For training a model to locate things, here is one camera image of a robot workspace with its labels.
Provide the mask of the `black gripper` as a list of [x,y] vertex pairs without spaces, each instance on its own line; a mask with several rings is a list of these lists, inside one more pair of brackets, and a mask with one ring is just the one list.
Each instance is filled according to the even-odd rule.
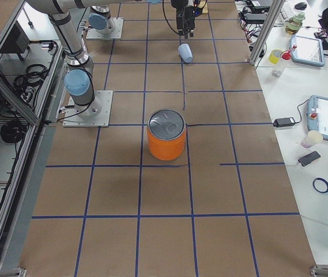
[[171,6],[176,10],[176,28],[183,31],[183,36],[188,39],[194,36],[195,18],[202,15],[207,1],[171,0]]

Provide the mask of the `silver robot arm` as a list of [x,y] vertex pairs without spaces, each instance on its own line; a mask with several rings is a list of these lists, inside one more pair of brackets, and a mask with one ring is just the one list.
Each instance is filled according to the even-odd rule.
[[92,14],[101,16],[101,24],[93,25],[94,29],[105,30],[111,20],[108,19],[110,4],[121,1],[28,1],[28,4],[43,14],[48,15],[66,54],[69,72],[64,84],[74,101],[74,116],[81,119],[96,118],[101,114],[102,102],[94,90],[92,74],[93,61],[88,54],[85,42],[71,21],[71,9],[91,8]]
[[[175,9],[176,27],[170,29],[184,38],[194,36],[195,18],[207,9],[207,2],[201,1],[171,1]],[[113,40],[122,36],[124,19],[112,17],[109,5],[91,6],[88,15],[88,25],[84,28],[88,40]]]

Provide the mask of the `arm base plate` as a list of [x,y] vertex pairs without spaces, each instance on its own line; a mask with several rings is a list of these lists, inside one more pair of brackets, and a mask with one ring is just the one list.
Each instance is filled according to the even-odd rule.
[[89,16],[88,21],[91,28],[87,31],[87,40],[112,40],[122,37],[124,18],[111,17],[106,19],[100,16]]
[[67,109],[63,120],[65,128],[89,128],[89,127],[108,127],[110,122],[111,106],[113,99],[112,90],[96,90],[95,99],[83,113],[85,108],[75,105],[72,97],[69,97],[68,105],[74,106]]

